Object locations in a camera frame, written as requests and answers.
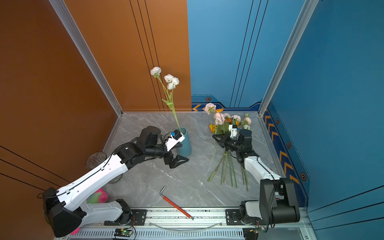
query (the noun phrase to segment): blue vase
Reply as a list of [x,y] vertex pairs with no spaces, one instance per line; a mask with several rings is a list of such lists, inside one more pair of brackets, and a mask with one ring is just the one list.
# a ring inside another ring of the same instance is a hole
[[188,131],[183,127],[180,127],[180,130],[181,130],[181,133],[184,135],[185,139],[181,142],[183,146],[180,148],[177,148],[177,154],[183,157],[188,157],[192,152]]

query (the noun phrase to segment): blue wall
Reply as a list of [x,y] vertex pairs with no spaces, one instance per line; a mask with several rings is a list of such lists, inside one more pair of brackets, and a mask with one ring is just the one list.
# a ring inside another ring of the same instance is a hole
[[320,240],[382,238],[383,56],[384,1],[319,1],[273,96]]
[[188,0],[192,99],[214,96],[227,108],[259,102],[303,3]]

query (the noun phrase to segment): robotic arm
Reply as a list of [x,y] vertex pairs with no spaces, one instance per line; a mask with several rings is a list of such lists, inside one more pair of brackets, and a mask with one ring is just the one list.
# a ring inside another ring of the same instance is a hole
[[[300,220],[293,181],[282,178],[269,169],[252,149],[252,132],[241,129],[238,139],[237,129],[230,125],[230,132],[214,134],[213,138],[226,151],[236,152],[236,159],[249,171],[260,184],[260,200],[242,202],[240,217],[244,224],[254,224],[260,220],[263,224],[298,222]],[[278,192],[284,199],[276,199]]]
[[124,225],[131,220],[128,204],[117,199],[104,204],[87,204],[85,200],[114,177],[130,170],[136,164],[155,158],[163,158],[170,168],[175,168],[188,158],[177,155],[173,158],[172,149],[181,147],[184,135],[175,130],[166,139],[157,127],[149,126],[139,137],[114,150],[112,155],[76,181],[55,190],[43,192],[43,208],[47,222],[56,237],[63,237],[85,224],[112,221]]

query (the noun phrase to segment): orange wall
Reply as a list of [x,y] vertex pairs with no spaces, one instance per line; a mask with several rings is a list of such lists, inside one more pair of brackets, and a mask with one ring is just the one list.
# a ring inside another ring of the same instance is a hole
[[[48,0],[0,1],[0,35],[0,145],[62,178],[3,148],[0,173],[58,188],[87,172],[117,116]],[[51,239],[36,198],[42,190],[0,181],[2,238],[24,239],[27,226],[28,239]]]
[[186,0],[65,0],[124,111],[169,111],[149,74],[172,74],[176,110],[190,111]]

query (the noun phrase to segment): pink flower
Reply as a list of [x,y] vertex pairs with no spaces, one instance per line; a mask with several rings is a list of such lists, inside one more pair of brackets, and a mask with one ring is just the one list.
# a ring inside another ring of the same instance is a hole
[[215,113],[215,124],[221,125],[225,121],[225,117],[222,113]]
[[245,121],[245,123],[246,123],[247,125],[251,125],[251,123],[252,123],[252,120],[251,120],[249,117],[245,117],[245,118],[244,118],[244,121]]
[[229,113],[223,113],[224,118],[231,118],[231,115]]
[[233,115],[231,118],[233,118],[237,122],[241,122],[241,117],[239,115]]
[[216,111],[216,105],[213,103],[207,103],[204,111],[208,114],[214,113]]

